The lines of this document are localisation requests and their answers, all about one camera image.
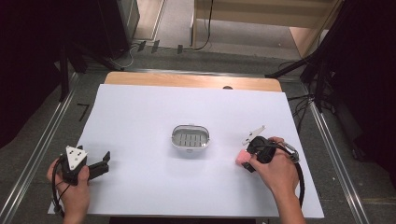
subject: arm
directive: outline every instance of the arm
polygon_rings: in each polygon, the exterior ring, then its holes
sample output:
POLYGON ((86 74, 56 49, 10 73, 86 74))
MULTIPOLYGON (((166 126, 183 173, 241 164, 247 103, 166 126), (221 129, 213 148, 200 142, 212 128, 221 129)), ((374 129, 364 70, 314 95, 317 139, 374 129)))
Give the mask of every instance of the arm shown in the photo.
MULTIPOLYGON (((277 137, 269 138, 269 140, 278 143, 283 142, 282 138, 277 137)), ((256 169, 262 181, 273 193, 281 223, 305 223, 299 200, 294 193, 299 178, 289 155, 277 149, 270 163, 262 164, 257 161, 256 156, 253 156, 249 163, 256 169)))
MULTIPOLYGON (((53 167, 56 161, 52 163, 47 171, 47 179, 49 181, 52 179, 53 167)), ((70 187, 63 182, 62 175, 57 174, 55 176, 55 185, 57 186, 58 193, 62 194, 64 192, 61 198, 64 203, 64 224, 81 224, 84 221, 90 205, 89 176, 90 169, 88 166, 82 167, 78 174, 78 185, 70 187)))

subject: pink object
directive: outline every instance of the pink object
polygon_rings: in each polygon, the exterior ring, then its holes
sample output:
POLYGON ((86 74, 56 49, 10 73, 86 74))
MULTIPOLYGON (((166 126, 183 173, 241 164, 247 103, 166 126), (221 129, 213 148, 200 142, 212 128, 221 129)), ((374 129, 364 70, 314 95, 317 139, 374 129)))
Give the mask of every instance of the pink object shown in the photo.
POLYGON ((250 160, 251 156, 250 153, 248 153, 246 150, 242 149, 238 157, 236 157, 235 163, 238 165, 242 165, 244 162, 248 162, 250 160))

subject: small metal container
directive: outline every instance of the small metal container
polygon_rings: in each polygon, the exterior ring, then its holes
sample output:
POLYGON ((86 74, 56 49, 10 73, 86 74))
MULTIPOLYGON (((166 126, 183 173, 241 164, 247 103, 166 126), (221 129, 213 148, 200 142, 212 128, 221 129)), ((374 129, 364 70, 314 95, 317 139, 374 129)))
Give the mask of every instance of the small metal container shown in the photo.
POLYGON ((172 132, 172 144, 183 151, 200 151, 209 145, 209 132, 202 126, 179 125, 172 132))

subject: black device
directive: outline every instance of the black device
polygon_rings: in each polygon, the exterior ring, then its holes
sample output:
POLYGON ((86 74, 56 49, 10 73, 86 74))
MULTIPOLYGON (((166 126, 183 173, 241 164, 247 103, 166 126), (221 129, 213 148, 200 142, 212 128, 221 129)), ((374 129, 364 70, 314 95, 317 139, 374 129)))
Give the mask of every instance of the black device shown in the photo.
MULTIPOLYGON (((303 200, 304 200, 304 194, 305 194, 305 183, 304 183, 304 176, 303 176, 303 171, 301 169, 300 164, 298 163, 299 161, 299 156, 297 151, 293 148, 293 152, 289 152, 285 147, 282 147, 280 144, 270 141, 262 136, 256 136, 253 138, 249 145, 247 146, 247 152, 250 153, 251 155, 255 154, 257 156, 257 161, 261 163, 269 163, 272 161, 276 149, 279 148, 290 156, 291 161, 294 162, 294 165, 297 169, 297 174, 300 180, 300 206, 303 206, 303 200)), ((249 170, 251 173, 255 172, 256 169, 250 163, 244 162, 242 163, 245 169, 249 170)))
MULTIPOLYGON (((55 166, 53 167, 53 172, 52 172, 52 197, 53 197, 53 204, 54 204, 54 212, 55 214, 60 214, 62 217, 64 217, 64 210, 62 209, 61 205, 59 204, 59 201, 61 200, 61 197, 63 194, 67 191, 67 189, 73 185, 76 186, 78 184, 78 173, 81 170, 81 168, 86 165, 87 163, 87 157, 85 151, 82 150, 82 147, 77 147, 76 149, 80 149, 80 151, 73 151, 67 150, 66 154, 62 154, 59 157, 59 160, 56 161, 55 166), (74 167, 74 164, 70 166, 70 162, 74 160, 75 157, 81 156, 83 158, 79 164, 74 167), (58 198, 57 193, 56 193, 56 183, 55 183, 55 176, 57 174, 57 169, 59 165, 62 166, 62 179, 63 182, 66 184, 69 184, 69 186, 64 190, 64 192, 61 192, 60 197, 58 198)), ((98 177, 99 175, 103 175, 108 172, 108 162, 110 161, 110 151, 107 152, 107 154, 103 157, 102 161, 99 161, 95 164, 92 164, 89 166, 90 169, 90 176, 88 177, 89 180, 94 179, 98 177)))

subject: human hand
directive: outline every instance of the human hand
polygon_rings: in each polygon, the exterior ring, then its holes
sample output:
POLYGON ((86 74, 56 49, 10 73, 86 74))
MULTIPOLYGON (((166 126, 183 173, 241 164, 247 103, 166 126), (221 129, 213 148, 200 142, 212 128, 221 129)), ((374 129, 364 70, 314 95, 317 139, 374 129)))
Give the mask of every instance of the human hand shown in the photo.
MULTIPOLYGON (((47 171, 49 182, 52 181, 52 173, 56 161, 49 166, 47 171)), ((64 192, 61 198, 64 203, 64 224, 82 223, 87 215, 90 205, 89 176, 90 169, 86 165, 78 173, 78 184, 76 186, 69 186, 69 184, 64 183, 62 173, 55 175, 55 186, 59 195, 64 192)))
MULTIPOLYGON (((268 140, 280 145, 284 142, 284 139, 279 137, 271 137, 268 140)), ((256 155, 249 160, 249 163, 259 173, 262 181, 274 195, 294 194, 299 178, 294 163, 285 151, 277 149, 269 163, 257 161, 256 155)))

